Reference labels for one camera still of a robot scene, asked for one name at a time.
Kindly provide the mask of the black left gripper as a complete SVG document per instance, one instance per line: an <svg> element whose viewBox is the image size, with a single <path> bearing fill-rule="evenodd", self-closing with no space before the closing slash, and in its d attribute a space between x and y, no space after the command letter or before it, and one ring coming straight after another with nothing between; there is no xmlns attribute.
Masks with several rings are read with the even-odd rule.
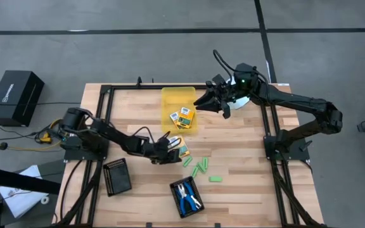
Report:
<svg viewBox="0 0 365 228"><path fill-rule="evenodd" d="M179 156L179 149L172 149L168 152L169 148L175 148L181 143L180 138L171 138L170 142L166 137L161 137L156 143L153 144L153 155L150 158L152 164L167 164L167 163L179 163L181 158Z"/></svg>

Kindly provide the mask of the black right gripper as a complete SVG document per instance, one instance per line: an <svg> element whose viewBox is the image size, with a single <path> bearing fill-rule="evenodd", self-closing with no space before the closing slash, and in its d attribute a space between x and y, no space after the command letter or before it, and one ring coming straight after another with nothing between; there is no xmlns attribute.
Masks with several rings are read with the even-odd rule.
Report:
<svg viewBox="0 0 365 228"><path fill-rule="evenodd" d="M198 98L193 105L197 110L212 111L218 113L223 111L222 116L228 119L231 116L231 108L227 103L236 102L234 87L226 82L225 78L217 74L212 80L205 82L207 91Z"/></svg>

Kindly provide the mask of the black slotted basket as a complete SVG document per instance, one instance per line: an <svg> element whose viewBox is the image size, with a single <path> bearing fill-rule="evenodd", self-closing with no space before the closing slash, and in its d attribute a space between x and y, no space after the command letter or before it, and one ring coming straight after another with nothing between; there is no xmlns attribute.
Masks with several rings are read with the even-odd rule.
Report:
<svg viewBox="0 0 365 228"><path fill-rule="evenodd" d="M179 206L179 196L178 196L178 193L177 193L177 190L178 190L177 185L178 184L182 184L183 182L187 182L191 186L191 188L194 191L195 198L202 205L202 207L199 210L197 210L197 211L193 211L191 209L190 205L187 206L186 209L187 209L188 212L186 213L186 216L185 217L183 217L183 215L182 215L182 212L181 212L181 209L180 209L180 206ZM196 186L196 184L194 182L194 178L192 178L192 176L189 176L189 177L186 177L186 178L181 179L179 181L173 182L173 183L169 184L169 187L170 187L170 191L171 191L171 193L173 195L174 202L176 204L176 208L177 208L177 211L178 211L179 216L180 216L181 219L184 219L186 217L189 217L191 215L194 215L196 213L199 213L199 212L201 212L201 211L203 211L205 209L205 206L204 206L203 201L201 199L199 190L198 190L198 188L197 188L197 186Z"/></svg>
<svg viewBox="0 0 365 228"><path fill-rule="evenodd" d="M104 164L103 174L108 197L132 189L131 178L125 158Z"/></svg>

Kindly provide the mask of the yellow transparent plastic tray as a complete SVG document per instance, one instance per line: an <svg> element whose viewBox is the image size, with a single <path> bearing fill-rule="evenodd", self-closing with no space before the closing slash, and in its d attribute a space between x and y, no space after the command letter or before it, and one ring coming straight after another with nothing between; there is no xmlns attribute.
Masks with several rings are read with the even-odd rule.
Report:
<svg viewBox="0 0 365 228"><path fill-rule="evenodd" d="M164 87L161 90L161 126L164 132L171 134L196 134L198 121L195 106L197 99L194 87ZM170 114L180 112L182 107L189 108L195 112L193 123L190 129L177 128L170 118Z"/></svg>

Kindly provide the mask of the white paper sheet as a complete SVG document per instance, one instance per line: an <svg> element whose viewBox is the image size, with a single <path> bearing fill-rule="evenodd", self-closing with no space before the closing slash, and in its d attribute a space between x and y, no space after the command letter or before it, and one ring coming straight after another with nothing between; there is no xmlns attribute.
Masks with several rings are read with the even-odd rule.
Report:
<svg viewBox="0 0 365 228"><path fill-rule="evenodd" d="M0 186L0 195L14 218L17 219L27 213L37 203L40 203L49 194Z"/></svg>

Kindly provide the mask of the black computer box with logo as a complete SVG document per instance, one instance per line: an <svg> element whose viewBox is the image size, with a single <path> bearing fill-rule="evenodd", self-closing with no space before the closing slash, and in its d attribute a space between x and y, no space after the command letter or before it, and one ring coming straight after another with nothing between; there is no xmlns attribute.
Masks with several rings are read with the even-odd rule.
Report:
<svg viewBox="0 0 365 228"><path fill-rule="evenodd" d="M5 71L0 81L0 126L29 126L44 85L32 71Z"/></svg>

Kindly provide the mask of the black aluminium table frame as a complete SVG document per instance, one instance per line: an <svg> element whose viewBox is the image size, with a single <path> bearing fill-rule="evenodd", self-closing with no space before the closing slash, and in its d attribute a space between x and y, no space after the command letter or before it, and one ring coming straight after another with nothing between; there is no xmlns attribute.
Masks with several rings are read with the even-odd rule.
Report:
<svg viewBox="0 0 365 228"><path fill-rule="evenodd" d="M163 87L200 86L200 84L86 84L81 107L93 113L101 108L102 117L126 134L132 134L147 126L155 139L163 135L161 126L161 89ZM193 160L187 167L182 163L152 165L146 158L129 156L114 143L109 145L105 163L125 158L131 177L132 189L108 197L104 177L99 188L92 190L70 222L73 227L119 228L144 227L150 222L154 227L281 227L283 222L292 223L290 202L285 194L276 196L279 187L272 177L271 162L266 158L263 137L274 134L274 124L282 129L297 127L295 111L277 108L262 111L259 106L248 104L233 111L224 120L221 114L199 111L198 131L183 136ZM169 184L192 173L198 162L208 157L205 174L198 172L194 182L199 190L205 209L187 218L180 218ZM63 219L86 184L84 177L93 175L87 171L96 167L82 161L69 161L65 167L56 213L63 210ZM305 211L317 223L323 224L323 216L317 199L311 170L301 161L290 161L285 175L290 174L293 191ZM209 182L210 176L220 176L222 182Z"/></svg>

